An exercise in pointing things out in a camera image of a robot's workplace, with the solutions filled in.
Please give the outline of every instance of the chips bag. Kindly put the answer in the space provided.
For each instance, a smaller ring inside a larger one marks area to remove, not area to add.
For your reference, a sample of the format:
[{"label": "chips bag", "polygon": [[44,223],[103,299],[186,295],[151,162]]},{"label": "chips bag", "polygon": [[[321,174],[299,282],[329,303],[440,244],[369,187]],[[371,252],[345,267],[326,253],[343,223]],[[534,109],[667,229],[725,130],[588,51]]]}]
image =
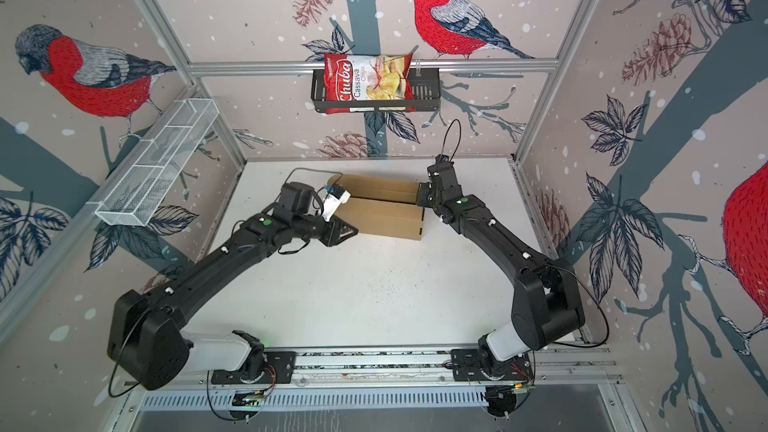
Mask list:
[{"label": "chips bag", "polygon": [[[404,100],[413,99],[408,69],[412,55],[348,56],[327,53],[325,56],[326,100]],[[365,112],[371,107],[328,109],[327,113]],[[383,107],[382,110],[414,110],[406,107]]]}]

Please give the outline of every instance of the bird head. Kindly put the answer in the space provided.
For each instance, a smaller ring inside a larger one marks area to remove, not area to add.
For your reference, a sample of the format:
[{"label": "bird head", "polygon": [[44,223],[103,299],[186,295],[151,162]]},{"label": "bird head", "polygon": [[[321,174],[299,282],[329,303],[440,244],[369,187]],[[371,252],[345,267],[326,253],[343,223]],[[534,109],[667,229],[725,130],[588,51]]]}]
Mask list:
[{"label": "bird head", "polygon": [[24,72],[35,71],[52,73],[51,58],[48,47],[51,43],[63,37],[64,34],[51,26],[36,24],[28,27],[16,37],[16,55],[18,62],[24,67]]}]

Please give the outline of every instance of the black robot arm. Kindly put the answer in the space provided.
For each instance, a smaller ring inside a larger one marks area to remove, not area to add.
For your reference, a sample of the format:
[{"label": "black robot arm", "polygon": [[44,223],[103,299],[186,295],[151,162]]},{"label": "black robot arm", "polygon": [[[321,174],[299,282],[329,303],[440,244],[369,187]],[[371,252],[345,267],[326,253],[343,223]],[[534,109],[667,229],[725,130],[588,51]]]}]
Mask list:
[{"label": "black robot arm", "polygon": [[[429,182],[419,187],[418,205],[432,208],[506,274],[514,286],[512,325],[528,349],[539,350],[584,325],[578,282],[566,272],[573,270],[570,264],[532,249],[499,223],[482,200],[465,196],[447,156],[437,156],[427,173]],[[487,347],[485,340],[481,347]],[[498,348],[490,349],[498,356]],[[507,355],[497,359],[506,360]]]},{"label": "black robot arm", "polygon": [[[276,204],[245,220],[191,270],[146,294],[134,290],[123,294],[114,305],[109,357],[149,390],[166,385],[185,366],[194,346],[180,330],[235,277],[294,238],[305,244],[314,238],[331,247],[357,234],[356,228],[337,217],[326,222],[321,215],[308,214],[313,198],[322,202],[305,184],[284,184]],[[272,213],[266,214],[272,207]],[[258,342],[250,336],[247,340]]]}]

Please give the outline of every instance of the white wire basket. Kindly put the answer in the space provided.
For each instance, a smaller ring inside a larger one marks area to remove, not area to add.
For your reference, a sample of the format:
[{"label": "white wire basket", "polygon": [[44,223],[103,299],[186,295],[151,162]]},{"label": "white wire basket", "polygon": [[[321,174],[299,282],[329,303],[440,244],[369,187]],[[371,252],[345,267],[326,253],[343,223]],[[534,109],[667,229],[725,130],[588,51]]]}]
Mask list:
[{"label": "white wire basket", "polygon": [[102,201],[96,215],[110,226],[146,226],[219,115],[211,99],[186,99]]}]

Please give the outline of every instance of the bird illustration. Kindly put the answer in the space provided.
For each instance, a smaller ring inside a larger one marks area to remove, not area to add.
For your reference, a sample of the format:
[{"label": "bird illustration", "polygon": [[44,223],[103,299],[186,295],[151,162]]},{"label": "bird illustration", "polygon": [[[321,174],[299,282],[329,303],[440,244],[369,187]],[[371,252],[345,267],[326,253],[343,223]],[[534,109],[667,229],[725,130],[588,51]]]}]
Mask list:
[{"label": "bird illustration", "polygon": [[92,46],[68,37],[51,26],[36,24],[16,38],[16,54],[24,72],[41,77],[70,103],[94,116],[125,117],[130,136],[130,116],[145,102],[164,73],[176,70],[155,60],[141,59],[113,47]]},{"label": "bird illustration", "polygon": [[745,180],[731,193],[723,212],[723,239],[725,260],[714,260],[699,254],[692,237],[681,235],[691,244],[696,254],[696,265],[691,274],[699,271],[704,260],[724,268],[739,281],[744,292],[760,308],[763,320],[751,331],[744,332],[728,317],[720,320],[728,323],[744,340],[744,349],[736,352],[751,355],[750,340],[760,331],[768,329],[768,163],[752,177]]},{"label": "bird illustration", "polygon": [[437,51],[469,58],[477,50],[498,49],[522,59],[532,59],[515,49],[504,35],[485,18],[482,9],[469,0],[413,0],[416,5],[416,30]]}]

